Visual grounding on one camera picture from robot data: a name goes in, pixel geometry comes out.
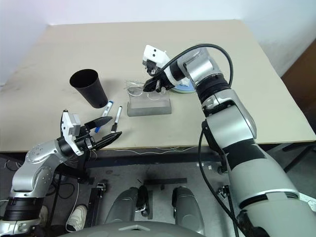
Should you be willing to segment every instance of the robot leg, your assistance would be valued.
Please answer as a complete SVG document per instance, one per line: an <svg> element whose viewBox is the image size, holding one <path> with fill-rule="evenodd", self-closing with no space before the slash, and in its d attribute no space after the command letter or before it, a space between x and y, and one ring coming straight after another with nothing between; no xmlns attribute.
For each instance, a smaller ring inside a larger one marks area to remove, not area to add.
<svg viewBox="0 0 316 237"><path fill-rule="evenodd" d="M138 188L130 188L121 193L114 201L105 224L134 221L137 198Z"/></svg>
<svg viewBox="0 0 316 237"><path fill-rule="evenodd" d="M172 193L176 225L204 235L204 221L196 198L190 189L178 187Z"/></svg>

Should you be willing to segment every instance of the silver robot arm segment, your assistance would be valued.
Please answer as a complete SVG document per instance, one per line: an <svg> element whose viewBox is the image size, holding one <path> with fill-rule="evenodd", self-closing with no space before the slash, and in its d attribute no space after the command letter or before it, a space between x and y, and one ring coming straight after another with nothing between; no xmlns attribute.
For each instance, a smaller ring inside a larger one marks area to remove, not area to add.
<svg viewBox="0 0 316 237"><path fill-rule="evenodd" d="M255 143L253 118L205 47L185 53L164 72L155 73L144 91L170 89L184 77L191 80L202 104L206 117L202 129L210 148L225 157L232 196L241 209L240 226L249 236L314 236L314 213L299 200L299 192L279 164Z"/></svg>
<svg viewBox="0 0 316 237"><path fill-rule="evenodd" d="M40 209L57 166L74 155L98 150L115 141L121 132L109 134L98 142L89 134L92 128L102 126L111 119L97 118L81 126L76 114L63 112L61 137L33 147L14 174L9 202L0 220L0 236L27 234L40 223Z"/></svg>

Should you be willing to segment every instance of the black cable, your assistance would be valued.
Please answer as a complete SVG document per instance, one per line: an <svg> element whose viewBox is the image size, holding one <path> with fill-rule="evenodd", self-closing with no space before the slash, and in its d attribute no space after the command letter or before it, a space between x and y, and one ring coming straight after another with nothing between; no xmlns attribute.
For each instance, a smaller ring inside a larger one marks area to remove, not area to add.
<svg viewBox="0 0 316 237"><path fill-rule="evenodd" d="M240 229L240 231L244 234L244 236L249 236L247 235L244 230L241 228L240 224L238 223L236 217L228 210L228 208L225 206L225 204L220 200L220 198L217 196L217 194L215 193L213 187L211 186L211 184L209 183L209 181L207 180L207 177L204 173L203 167L202 167L202 162L201 162L201 145L202 145L202 138L203 138L203 130L201 132L201 135L199 137L199 142L198 142L198 164L199 164L199 169L201 171L202 177L204 179L204 181L206 182L206 185L208 186L209 190L211 191L211 193L214 195L215 199L217 200L217 202L221 205L221 207L223 208L223 210L227 213L227 215L231 218L231 220L237 225L237 227Z"/></svg>
<svg viewBox="0 0 316 237"><path fill-rule="evenodd" d="M66 197L63 197L63 196L61 196L60 194L58 194L58 196L59 196L61 199L68 199L68 198L70 198L70 197L74 194L76 188L75 188L75 186L74 186L72 183L64 183L64 184L61 184L60 186L63 186L63 185L70 185L70 186L73 188L71 194L69 194L69 195L66 196Z"/></svg>
<svg viewBox="0 0 316 237"><path fill-rule="evenodd" d="M177 56L175 56L173 59L171 59L166 65L164 65L161 69L157 70L155 74L152 74L151 72L148 72L148 74L152 77L158 76L159 74L161 74L167 67L169 67L172 63L174 63L176 60L178 60L180 57L182 57L184 54L197 49L197 48L215 48L219 51L221 51L222 54L224 54L224 56L227 58L228 64L229 64L229 70L230 70L230 76L229 76L229 82L228 85L232 86L233 83L233 76L234 76L234 69L233 69L233 62L229 56L229 54L226 52L225 49L223 49L222 47L216 45L216 44L211 44L211 43L201 43L195 46L192 46L186 50L184 50L183 52L179 53Z"/></svg>
<svg viewBox="0 0 316 237"><path fill-rule="evenodd" d="M10 161L9 159L6 160L6 162L5 162L5 167L6 167L8 170L12 171L12 172L16 172L18 169L11 169L11 168L9 168L9 166L8 166L9 161Z"/></svg>

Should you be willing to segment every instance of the black metal bar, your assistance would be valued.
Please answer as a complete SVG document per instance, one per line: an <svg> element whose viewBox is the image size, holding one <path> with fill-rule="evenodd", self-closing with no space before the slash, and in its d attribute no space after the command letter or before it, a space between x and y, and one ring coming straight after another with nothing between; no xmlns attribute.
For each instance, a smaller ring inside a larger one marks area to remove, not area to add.
<svg viewBox="0 0 316 237"><path fill-rule="evenodd" d="M288 145L288 146L284 147L282 150L284 152L288 152L288 151L291 151L291 150L294 150L294 149L297 149L297 148L300 148L300 147L305 147L305 146L316 146L316 141L314 141L314 142L293 143L291 145Z"/></svg>
<svg viewBox="0 0 316 237"><path fill-rule="evenodd" d="M133 149L141 153L144 149ZM184 152L169 152L165 154L143 154L138 155L133 152L116 152L112 154L102 154L98 152L97 160L87 161L85 168L94 167L109 167L109 166L121 166L121 165L134 165L134 164L163 164L163 163L180 163L180 162L196 162L198 160L198 149L192 148ZM202 161L219 162L221 157L216 155L208 147L204 148L201 153Z"/></svg>
<svg viewBox="0 0 316 237"><path fill-rule="evenodd" d="M53 207L52 207L52 210L51 210L50 218L49 218L48 223L47 223L47 227L48 227L48 228L51 227L51 223L52 223L52 221L53 221L53 217L54 217L54 213L55 213L55 208L56 208L56 204L57 204L57 200L58 200L58 195L59 195L60 183L61 183L61 175L59 175L59 178L58 178L58 184L57 184L57 187L56 187L56 193L55 193L55 197L54 197L54 203L53 203Z"/></svg>
<svg viewBox="0 0 316 237"><path fill-rule="evenodd" d="M232 215L235 216L233 201L232 201L232 197L231 197L231 193L229 191L228 185L225 186L225 189L226 189L225 192L228 198L229 209L231 210ZM233 226L234 226L235 236L239 237L238 228L234 221L233 221Z"/></svg>
<svg viewBox="0 0 316 237"><path fill-rule="evenodd" d="M316 146L308 146L306 147L294 160L291 161L290 164L288 164L283 170L285 173L287 173L289 170L291 170L294 166L297 165L313 148Z"/></svg>
<svg viewBox="0 0 316 237"><path fill-rule="evenodd" d="M85 219L84 227L92 227L96 225L96 218L97 218L97 211L99 207L99 189L98 188L92 188L89 198L89 204L88 204L88 211L87 216Z"/></svg>
<svg viewBox="0 0 316 237"><path fill-rule="evenodd" d="M160 185L160 184L186 184L187 178L176 179L147 179L144 180L144 185Z"/></svg>

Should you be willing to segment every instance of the marker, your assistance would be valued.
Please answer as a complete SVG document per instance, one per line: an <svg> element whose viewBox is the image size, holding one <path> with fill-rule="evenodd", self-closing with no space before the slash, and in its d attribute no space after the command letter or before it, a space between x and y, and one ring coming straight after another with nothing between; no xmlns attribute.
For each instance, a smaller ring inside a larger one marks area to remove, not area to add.
<svg viewBox="0 0 316 237"><path fill-rule="evenodd" d="M110 100L110 101L107 103L107 105L106 105L106 107L105 107L105 110L104 110L103 114L101 115L101 117L106 117L106 116L108 115L108 113L109 113L109 111L110 111L110 109L111 109L113 103L114 103L114 102L113 102L112 100ZM97 133L99 130L100 130L100 127L96 127L94 131L95 131L95 133Z"/></svg>
<svg viewBox="0 0 316 237"><path fill-rule="evenodd" d="M122 112L122 106L120 106L118 108L118 113L117 113L117 117L115 118L115 122L112 126L112 129L111 129L111 133L115 133L117 131L117 127L118 127L118 122L119 122L119 117L120 117L120 113Z"/></svg>

